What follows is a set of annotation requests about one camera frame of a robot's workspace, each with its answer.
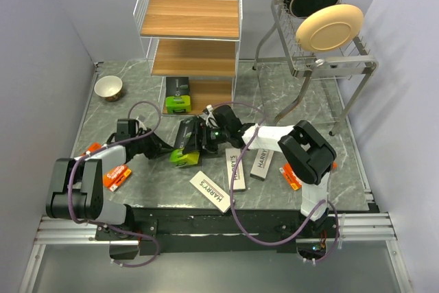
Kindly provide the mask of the Gillette Labs razor box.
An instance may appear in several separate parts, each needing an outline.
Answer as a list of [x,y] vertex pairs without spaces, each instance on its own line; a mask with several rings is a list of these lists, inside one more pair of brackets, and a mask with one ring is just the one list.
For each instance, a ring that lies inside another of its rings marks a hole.
[[197,165],[200,159],[200,151],[194,148],[194,117],[180,122],[178,133],[174,142],[175,150],[171,153],[170,161],[176,167]]
[[165,108],[168,114],[191,112],[191,97],[188,77],[165,78]]

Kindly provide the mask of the white wire wooden shelf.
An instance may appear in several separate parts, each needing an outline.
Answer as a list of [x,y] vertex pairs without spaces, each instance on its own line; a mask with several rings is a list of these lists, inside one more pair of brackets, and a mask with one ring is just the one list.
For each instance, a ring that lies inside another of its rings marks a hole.
[[162,79],[163,114],[171,77],[189,79],[192,115],[235,98],[242,0],[137,0],[134,22],[150,73]]

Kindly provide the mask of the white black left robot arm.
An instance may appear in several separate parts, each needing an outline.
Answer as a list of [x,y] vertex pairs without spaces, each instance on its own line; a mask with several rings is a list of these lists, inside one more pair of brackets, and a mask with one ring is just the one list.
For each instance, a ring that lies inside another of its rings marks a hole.
[[104,175],[137,155],[157,159],[174,149],[136,119],[119,119],[116,132],[100,149],[54,163],[45,210],[50,218],[101,222],[128,239],[137,229],[132,207],[104,198]]

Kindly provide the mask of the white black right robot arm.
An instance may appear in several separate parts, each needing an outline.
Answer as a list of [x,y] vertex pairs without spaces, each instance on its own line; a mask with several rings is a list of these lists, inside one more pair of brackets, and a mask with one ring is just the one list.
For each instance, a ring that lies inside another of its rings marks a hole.
[[234,148],[280,152],[302,185],[300,229],[308,237],[324,230],[328,216],[328,181],[337,153],[307,120],[290,126],[243,123],[228,104],[207,106],[193,119],[199,150],[214,153],[219,144]]

